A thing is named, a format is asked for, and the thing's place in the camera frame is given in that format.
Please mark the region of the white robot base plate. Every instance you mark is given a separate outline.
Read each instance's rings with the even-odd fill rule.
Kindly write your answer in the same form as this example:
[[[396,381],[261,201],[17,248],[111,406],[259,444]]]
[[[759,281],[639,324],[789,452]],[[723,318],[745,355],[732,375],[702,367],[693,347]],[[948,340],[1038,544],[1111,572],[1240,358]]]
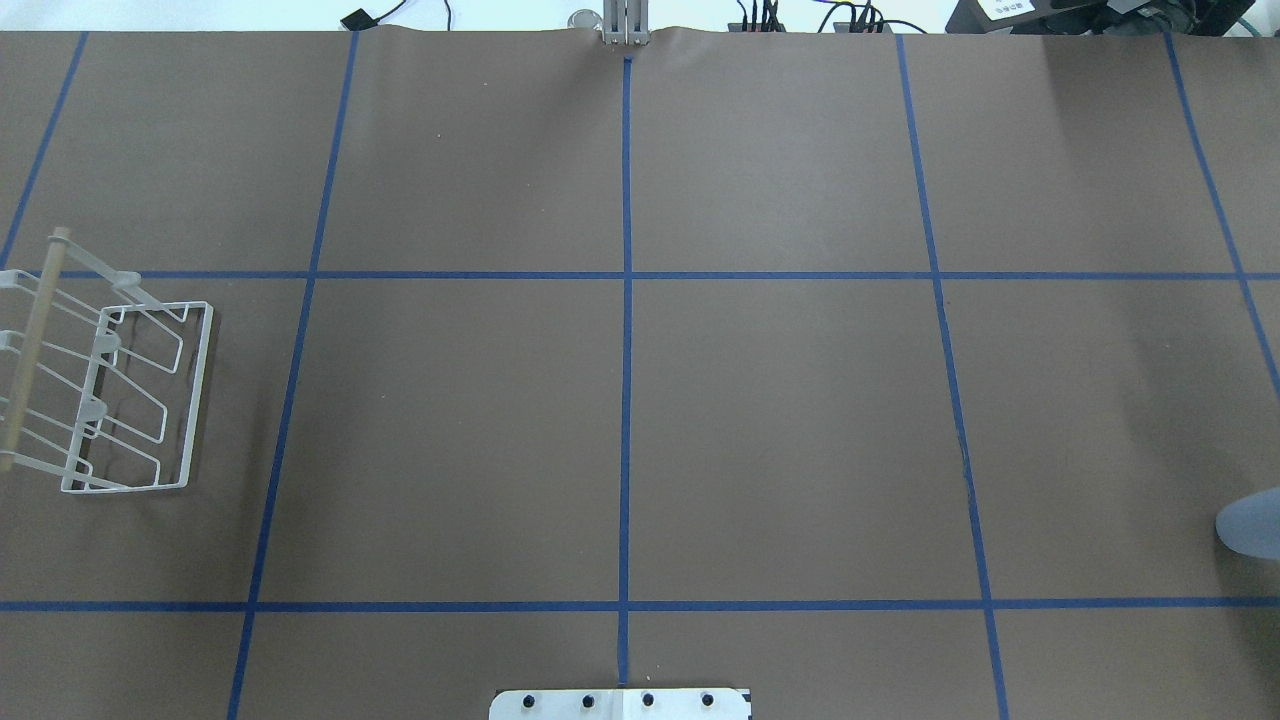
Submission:
[[[712,688],[520,689],[495,694],[489,719],[753,719],[749,691]]]

